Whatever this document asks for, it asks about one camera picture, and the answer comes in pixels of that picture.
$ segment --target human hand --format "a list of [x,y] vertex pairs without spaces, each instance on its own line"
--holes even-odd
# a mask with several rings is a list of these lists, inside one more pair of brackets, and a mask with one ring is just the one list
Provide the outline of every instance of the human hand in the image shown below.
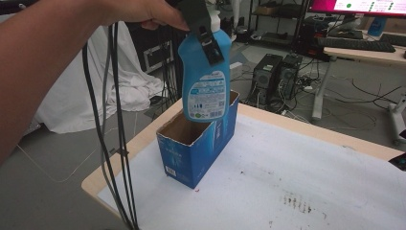
[[188,25],[179,10],[165,0],[104,0],[107,16],[103,25],[116,21],[142,22],[146,29],[155,30],[159,25],[168,24],[187,31]]

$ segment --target barcode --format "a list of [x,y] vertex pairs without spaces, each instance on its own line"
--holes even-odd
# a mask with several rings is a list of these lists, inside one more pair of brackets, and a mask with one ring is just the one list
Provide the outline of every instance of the barcode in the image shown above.
[[210,117],[221,117],[221,114],[223,113],[223,111],[216,111],[216,112],[211,112],[210,113]]
[[173,176],[176,176],[176,171],[175,171],[175,170],[171,169],[171,168],[168,167],[168,166],[165,166],[165,169],[167,170],[167,172],[168,172],[169,174],[171,174],[171,175],[173,175]]

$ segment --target person's arm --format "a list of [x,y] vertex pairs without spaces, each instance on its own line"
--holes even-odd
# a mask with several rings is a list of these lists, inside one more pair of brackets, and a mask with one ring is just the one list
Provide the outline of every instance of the person's arm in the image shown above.
[[0,165],[90,35],[119,20],[187,30],[164,0],[40,0],[0,24]]

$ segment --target bottle label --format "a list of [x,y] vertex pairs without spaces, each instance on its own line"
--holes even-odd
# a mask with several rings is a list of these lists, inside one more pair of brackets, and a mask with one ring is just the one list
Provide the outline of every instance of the bottle label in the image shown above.
[[213,71],[200,78],[188,95],[188,112],[194,119],[216,119],[224,115],[226,82],[224,73]]

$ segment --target forearm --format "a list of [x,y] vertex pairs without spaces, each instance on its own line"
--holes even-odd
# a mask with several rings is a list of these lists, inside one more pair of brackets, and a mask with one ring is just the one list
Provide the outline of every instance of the forearm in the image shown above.
[[0,24],[0,165],[39,104],[102,23],[89,0],[41,0]]

